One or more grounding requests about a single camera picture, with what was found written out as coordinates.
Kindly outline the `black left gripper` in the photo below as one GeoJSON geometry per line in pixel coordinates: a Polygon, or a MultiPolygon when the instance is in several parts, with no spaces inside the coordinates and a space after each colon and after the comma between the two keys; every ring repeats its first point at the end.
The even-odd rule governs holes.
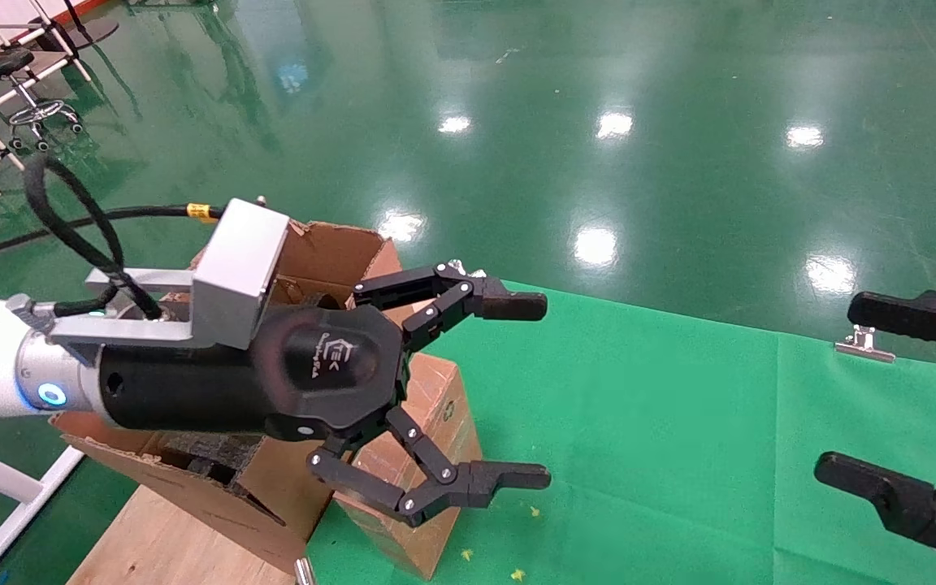
{"type": "Polygon", "coordinates": [[[440,262],[363,280],[353,286],[353,300],[372,307],[272,307],[246,349],[105,347],[99,366],[105,415],[135,430],[324,440],[308,456],[309,470],[335,492],[411,528],[446,509],[487,508],[504,488],[548,488],[551,475],[542,464],[453,464],[397,407],[406,397],[408,352],[468,316],[541,321],[546,295],[515,292],[501,279],[440,262]],[[380,312],[420,302],[426,305],[401,327],[380,312]],[[384,429],[426,475],[410,490],[341,458],[345,441],[367,444],[384,429]]]}

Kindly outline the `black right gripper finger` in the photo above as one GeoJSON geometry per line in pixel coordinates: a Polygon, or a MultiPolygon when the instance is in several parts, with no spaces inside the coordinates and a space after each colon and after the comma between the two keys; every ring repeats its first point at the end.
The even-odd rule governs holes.
{"type": "Polygon", "coordinates": [[[936,549],[936,487],[932,483],[837,452],[818,457],[814,478],[872,504],[888,532],[936,549]]]}
{"type": "Polygon", "coordinates": [[[936,290],[913,299],[859,292],[848,305],[847,318],[857,326],[936,342],[936,290]]]}

